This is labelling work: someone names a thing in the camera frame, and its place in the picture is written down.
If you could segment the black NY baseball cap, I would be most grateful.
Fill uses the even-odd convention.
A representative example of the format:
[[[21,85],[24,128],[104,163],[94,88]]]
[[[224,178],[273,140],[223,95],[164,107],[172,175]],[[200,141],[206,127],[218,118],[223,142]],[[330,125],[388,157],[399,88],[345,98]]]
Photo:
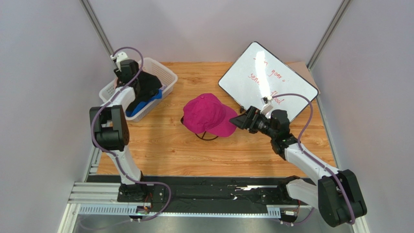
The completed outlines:
[[[159,89],[162,87],[162,83],[157,76],[145,71],[142,71],[138,75],[138,82],[140,91],[135,100],[127,107],[127,112],[133,112],[139,104],[147,103],[152,97],[158,94]]]

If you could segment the magenta baseball cap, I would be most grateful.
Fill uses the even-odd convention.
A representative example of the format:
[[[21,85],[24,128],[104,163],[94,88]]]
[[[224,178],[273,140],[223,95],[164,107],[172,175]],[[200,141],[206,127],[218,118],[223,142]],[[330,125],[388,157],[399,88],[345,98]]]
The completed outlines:
[[[236,131],[236,126],[229,120],[236,116],[236,111],[215,95],[204,93],[184,106],[182,124],[194,134],[206,132],[218,137],[229,137]]]

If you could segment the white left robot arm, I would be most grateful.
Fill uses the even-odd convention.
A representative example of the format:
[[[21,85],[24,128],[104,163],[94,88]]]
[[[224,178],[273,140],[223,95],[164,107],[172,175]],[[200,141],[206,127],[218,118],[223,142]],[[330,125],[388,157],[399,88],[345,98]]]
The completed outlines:
[[[128,148],[130,134],[125,110],[140,92],[138,75],[141,69],[132,59],[124,59],[117,65],[115,93],[101,107],[92,107],[89,111],[92,143],[111,158],[120,174],[118,199],[138,201],[145,199],[148,191]]]

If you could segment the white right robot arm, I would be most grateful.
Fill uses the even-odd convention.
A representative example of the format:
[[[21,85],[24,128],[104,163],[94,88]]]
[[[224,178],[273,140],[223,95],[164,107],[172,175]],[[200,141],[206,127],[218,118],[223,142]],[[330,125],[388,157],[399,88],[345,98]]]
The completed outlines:
[[[271,139],[272,149],[285,161],[302,170],[312,184],[290,177],[285,184],[289,198],[303,201],[317,209],[331,227],[352,223],[367,214],[367,206],[358,179],[351,170],[339,170],[312,154],[290,132],[290,121],[284,110],[274,110],[270,117],[251,106],[230,123],[249,133],[262,133]]]

